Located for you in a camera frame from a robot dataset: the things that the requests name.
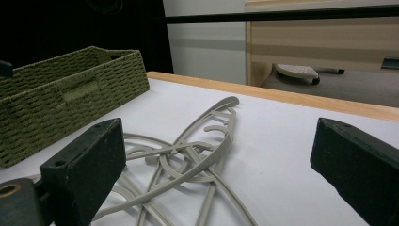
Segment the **basket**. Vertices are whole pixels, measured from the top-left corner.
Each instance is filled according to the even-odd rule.
[[[12,166],[149,90],[137,50],[91,46],[0,77],[0,167]]]

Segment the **green wicker basket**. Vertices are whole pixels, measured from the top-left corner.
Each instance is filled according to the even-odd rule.
[[[0,77],[0,167],[12,166],[150,88],[137,50],[89,48]]]

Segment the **floor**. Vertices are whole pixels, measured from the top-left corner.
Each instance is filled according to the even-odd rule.
[[[399,107],[399,73],[369,73],[314,68],[320,77],[318,85],[311,79],[279,75],[274,70],[262,87],[316,96],[330,97],[373,105]]]

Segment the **caster wheel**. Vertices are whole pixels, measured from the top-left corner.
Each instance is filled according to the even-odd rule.
[[[311,81],[312,84],[317,85],[320,83],[320,78],[313,78],[313,80]]]

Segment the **wooden table edge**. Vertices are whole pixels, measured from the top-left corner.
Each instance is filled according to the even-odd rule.
[[[179,83],[207,89],[216,89],[288,104],[304,105],[374,119],[399,122],[399,108],[395,107],[370,105],[365,103],[312,96],[275,89],[257,88],[246,85],[220,82],[215,80],[182,76],[170,73],[147,72],[147,76],[151,79],[157,79],[161,81]]]

